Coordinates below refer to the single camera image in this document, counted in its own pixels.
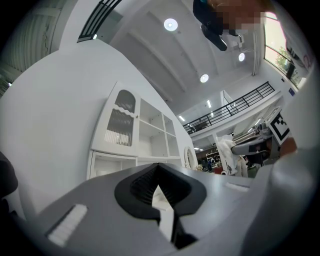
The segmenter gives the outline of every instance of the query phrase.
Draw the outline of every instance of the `ceiling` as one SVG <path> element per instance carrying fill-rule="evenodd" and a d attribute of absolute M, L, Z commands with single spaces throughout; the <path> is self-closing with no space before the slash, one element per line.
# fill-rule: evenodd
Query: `ceiling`
<path fill-rule="evenodd" d="M 192 12 L 193 0 L 131 2 L 137 2 L 139 8 L 133 5 L 135 13 L 127 16 L 121 10 L 124 17 L 112 39 L 104 29 L 106 26 L 101 26 L 98 38 L 123 53 L 176 115 L 252 74 L 253 30 L 243 31 L 241 48 L 238 37 L 223 35 L 228 49 L 222 52 L 202 34 L 201 24 Z M 170 32 L 164 28 L 168 18 L 177 21 L 177 30 Z M 242 62 L 238 59 L 241 52 L 245 53 Z M 209 75 L 206 83 L 200 82 L 203 74 Z"/>
<path fill-rule="evenodd" d="M 193 120 L 207 115 L 211 111 L 215 111 L 222 106 L 220 93 L 215 93 L 213 95 L 208 95 L 204 98 L 202 102 L 194 105 L 193 107 L 187 109 L 186 111 L 180 113 L 180 115 L 185 119 L 185 121 L 180 121 L 182 125 L 185 125 Z"/>

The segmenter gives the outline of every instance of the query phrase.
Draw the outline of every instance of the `open shelf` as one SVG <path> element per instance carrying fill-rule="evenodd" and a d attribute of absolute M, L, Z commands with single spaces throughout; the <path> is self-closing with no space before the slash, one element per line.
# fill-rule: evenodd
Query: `open shelf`
<path fill-rule="evenodd" d="M 100 152 L 94 152 L 92 157 L 94 159 L 92 159 L 90 178 L 112 174 L 136 166 L 135 157 Z"/>
<path fill-rule="evenodd" d="M 165 130 L 162 113 L 143 99 L 141 99 L 140 106 L 140 121 L 144 121 L 163 131 Z"/>
<path fill-rule="evenodd" d="M 164 120 L 165 131 L 167 133 L 170 133 L 173 136 L 176 136 L 173 121 L 170 118 L 166 117 L 165 115 L 163 115 L 163 120 Z"/>
<path fill-rule="evenodd" d="M 140 120 L 139 134 L 148 137 L 155 137 L 164 132 L 164 130 L 161 130 L 158 127 L 155 127 L 154 125 L 147 123 L 143 120 Z"/>
<path fill-rule="evenodd" d="M 173 136 L 172 134 L 167 132 L 166 138 L 168 141 L 169 156 L 170 157 L 179 157 L 179 148 L 178 148 L 176 136 Z"/>
<path fill-rule="evenodd" d="M 140 120 L 139 156 L 168 157 L 165 131 Z"/>

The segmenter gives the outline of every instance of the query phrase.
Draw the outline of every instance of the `gray surface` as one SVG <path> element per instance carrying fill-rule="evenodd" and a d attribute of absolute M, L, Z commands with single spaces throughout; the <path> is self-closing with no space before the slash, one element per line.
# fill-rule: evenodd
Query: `gray surface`
<path fill-rule="evenodd" d="M 319 150 L 300 150 L 259 169 L 255 179 L 223 176 L 169 166 L 199 180 L 207 198 L 198 211 L 181 219 L 187 233 L 199 240 L 176 250 L 155 221 L 129 216 L 117 204 L 114 188 L 139 166 L 89 180 L 39 216 L 42 233 L 73 204 L 88 214 L 67 243 L 84 255 L 257 255 L 283 240 L 308 206 L 319 180 Z M 247 192 L 226 183 L 249 186 Z"/>
<path fill-rule="evenodd" d="M 177 171 L 180 169 L 173 164 L 167 165 Z M 252 178 L 226 176 L 189 169 L 182 169 L 182 173 L 202 182 L 206 188 L 206 199 L 196 214 L 180 218 L 184 230 L 198 239 L 206 236 L 224 221 L 241 202 L 243 196 L 248 193 L 226 187 L 226 183 L 250 187 L 254 181 Z M 261 172 L 263 177 L 261 180 L 265 178 L 266 175 L 264 174 Z"/>
<path fill-rule="evenodd" d="M 119 181 L 149 165 L 84 182 L 40 213 L 36 224 L 41 233 L 45 234 L 74 204 L 83 204 L 88 211 L 67 242 L 68 249 L 94 256 L 157 256 L 176 251 L 155 220 L 132 217 L 118 205 L 114 196 Z"/>

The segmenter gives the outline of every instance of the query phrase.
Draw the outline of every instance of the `white vent slot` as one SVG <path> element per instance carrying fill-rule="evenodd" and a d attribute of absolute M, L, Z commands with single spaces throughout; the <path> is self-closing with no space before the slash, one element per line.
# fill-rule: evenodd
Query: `white vent slot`
<path fill-rule="evenodd" d="M 76 204 L 59 225 L 48 234 L 48 239 L 57 246 L 64 247 L 87 211 L 88 208 L 85 205 Z"/>

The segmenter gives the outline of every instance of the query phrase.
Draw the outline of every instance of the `recessed ceiling light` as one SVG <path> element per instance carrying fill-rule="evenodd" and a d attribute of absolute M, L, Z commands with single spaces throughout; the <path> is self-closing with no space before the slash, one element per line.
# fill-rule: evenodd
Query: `recessed ceiling light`
<path fill-rule="evenodd" d="M 201 77 L 200 77 L 200 82 L 201 83 L 205 83 L 206 81 L 209 80 L 209 76 L 207 74 L 203 74 Z"/>
<path fill-rule="evenodd" d="M 243 62 L 245 60 L 245 54 L 243 53 L 243 52 L 241 52 L 240 54 L 239 54 L 239 61 L 240 62 Z"/>
<path fill-rule="evenodd" d="M 168 18 L 163 23 L 164 28 L 168 31 L 175 31 L 178 28 L 178 22 L 173 18 Z"/>

